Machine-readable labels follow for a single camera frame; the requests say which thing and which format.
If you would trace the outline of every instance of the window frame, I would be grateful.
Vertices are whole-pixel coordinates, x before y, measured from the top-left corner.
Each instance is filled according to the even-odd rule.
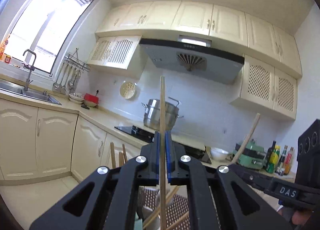
[[[22,16],[23,12],[25,11],[25,9],[28,7],[28,5],[31,3],[32,0],[26,0],[24,2],[24,4],[22,5],[22,7],[19,9],[19,11],[17,12],[17,14],[15,15],[15,17],[13,18],[13,20],[11,21],[6,33],[5,33],[5,37],[7,37],[14,29],[15,25],[17,24],[18,20],[20,19],[20,17]],[[60,65],[63,61],[64,55],[67,52],[67,49],[72,41],[72,39],[75,37],[76,32],[78,31],[78,29],[80,28],[81,24],[83,23],[83,21],[87,18],[88,14],[91,12],[91,10],[95,7],[95,5],[97,4],[98,0],[93,0],[88,7],[84,10],[84,12],[79,16],[78,20],[76,21],[76,23],[74,24],[74,26],[72,27],[72,29],[70,30],[70,32],[68,33],[68,35],[66,36],[56,58],[55,61],[52,65],[51,68],[51,72],[45,72],[41,69],[35,68],[34,72],[32,73],[33,75],[39,76],[39,77],[43,77],[49,80],[55,80],[56,75],[58,73],[58,70],[60,68]],[[51,20],[51,18],[53,17],[55,11],[57,10],[57,8],[55,10],[53,10],[51,13],[49,13],[48,18],[46,19],[46,21],[43,23],[43,25],[41,26],[40,30],[38,31],[38,34],[36,35],[35,39],[33,40],[30,48],[32,47],[36,47],[43,31],[45,30],[45,28],[47,27],[49,21]],[[26,62],[29,62],[31,59],[32,55],[31,53],[28,52],[28,54],[26,55]]]

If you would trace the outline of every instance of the red container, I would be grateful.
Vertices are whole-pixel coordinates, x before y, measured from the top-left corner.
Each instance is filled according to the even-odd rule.
[[[93,103],[98,104],[99,102],[99,98],[94,96],[94,95],[90,95],[90,94],[85,94],[84,95],[84,99]]]

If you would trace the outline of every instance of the stainless steel pot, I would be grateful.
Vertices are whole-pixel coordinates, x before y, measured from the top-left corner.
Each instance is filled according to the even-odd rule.
[[[169,102],[165,103],[165,129],[171,130],[176,122],[177,118],[181,118],[183,116],[179,116],[179,108],[181,102],[168,97],[174,101],[177,101],[178,104],[175,106]],[[149,128],[159,131],[160,130],[160,100],[159,99],[150,99],[148,104],[141,103],[144,108],[144,116],[143,116],[143,124]]]

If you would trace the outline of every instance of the stainless steel sink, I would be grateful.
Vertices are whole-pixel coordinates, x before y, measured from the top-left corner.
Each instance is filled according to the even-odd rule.
[[[0,79],[0,89],[15,93],[17,95],[26,96],[32,99],[61,105],[59,101],[57,101],[54,97],[49,95],[46,91],[41,92],[30,88],[28,89],[28,91],[25,91],[23,86],[11,83],[3,79]]]

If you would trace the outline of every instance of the range hood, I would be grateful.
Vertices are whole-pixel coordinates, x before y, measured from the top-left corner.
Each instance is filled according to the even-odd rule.
[[[244,65],[242,56],[205,46],[157,39],[141,39],[139,44],[158,68],[224,84],[231,84]]]

